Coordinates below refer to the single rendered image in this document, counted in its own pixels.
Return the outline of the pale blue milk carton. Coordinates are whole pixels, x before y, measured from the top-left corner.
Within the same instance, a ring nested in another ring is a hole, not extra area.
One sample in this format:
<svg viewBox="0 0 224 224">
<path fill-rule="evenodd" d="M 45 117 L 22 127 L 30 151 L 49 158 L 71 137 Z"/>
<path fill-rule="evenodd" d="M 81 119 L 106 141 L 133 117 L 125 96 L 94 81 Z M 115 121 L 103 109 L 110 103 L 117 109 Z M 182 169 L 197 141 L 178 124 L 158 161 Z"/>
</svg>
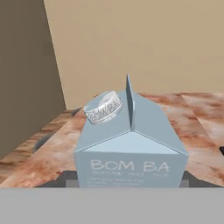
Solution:
<svg viewBox="0 0 224 224">
<path fill-rule="evenodd" d="M 188 153 L 167 116 L 133 91 L 107 91 L 84 107 L 74 150 L 81 187 L 178 187 Z"/>
</svg>

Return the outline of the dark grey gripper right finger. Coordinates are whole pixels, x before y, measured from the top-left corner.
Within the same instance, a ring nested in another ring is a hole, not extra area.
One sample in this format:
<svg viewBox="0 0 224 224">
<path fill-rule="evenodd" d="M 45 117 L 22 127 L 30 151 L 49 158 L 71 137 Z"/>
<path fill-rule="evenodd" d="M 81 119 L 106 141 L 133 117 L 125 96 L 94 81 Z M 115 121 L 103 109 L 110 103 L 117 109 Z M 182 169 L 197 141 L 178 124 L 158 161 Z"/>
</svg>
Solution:
<svg viewBox="0 0 224 224">
<path fill-rule="evenodd" d="M 213 187 L 218 187 L 220 188 L 219 185 L 215 185 L 215 184 L 212 184 L 212 183 L 209 183 L 209 182 L 206 182 L 204 180 L 200 180 L 196 177 L 194 177 L 189 171 L 185 171 L 184 172 L 184 175 L 183 175 L 183 178 L 181 180 L 181 183 L 180 183 L 180 188 L 203 188 L 203 187 L 206 187 L 206 188 L 213 188 Z"/>
</svg>

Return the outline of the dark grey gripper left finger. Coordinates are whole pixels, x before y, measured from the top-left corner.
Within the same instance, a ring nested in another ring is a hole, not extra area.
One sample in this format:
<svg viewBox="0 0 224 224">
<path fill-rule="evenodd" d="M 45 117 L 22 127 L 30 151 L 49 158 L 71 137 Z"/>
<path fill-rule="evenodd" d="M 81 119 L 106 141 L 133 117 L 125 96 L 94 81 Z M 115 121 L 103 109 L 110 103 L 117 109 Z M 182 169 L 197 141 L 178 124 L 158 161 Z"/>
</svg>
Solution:
<svg viewBox="0 0 224 224">
<path fill-rule="evenodd" d="M 77 177 L 77 171 L 63 171 L 55 180 L 51 180 L 49 182 L 40 185 L 40 187 L 48 187 L 48 188 L 69 188 L 79 187 L 79 181 Z"/>
</svg>

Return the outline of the reddish marbled tray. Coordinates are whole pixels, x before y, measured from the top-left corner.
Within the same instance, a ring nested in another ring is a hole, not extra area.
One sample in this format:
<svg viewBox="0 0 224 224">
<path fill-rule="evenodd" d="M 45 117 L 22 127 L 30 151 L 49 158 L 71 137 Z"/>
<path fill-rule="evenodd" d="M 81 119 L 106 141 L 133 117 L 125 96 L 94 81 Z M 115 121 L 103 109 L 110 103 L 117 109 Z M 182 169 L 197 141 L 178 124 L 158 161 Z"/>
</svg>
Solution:
<svg viewBox="0 0 224 224">
<path fill-rule="evenodd" d="M 224 94 L 148 94 L 161 106 L 189 152 L 186 169 L 197 179 L 224 186 Z M 85 117 L 70 118 L 43 146 L 17 164 L 0 188 L 35 187 L 73 171 L 74 147 Z"/>
</svg>

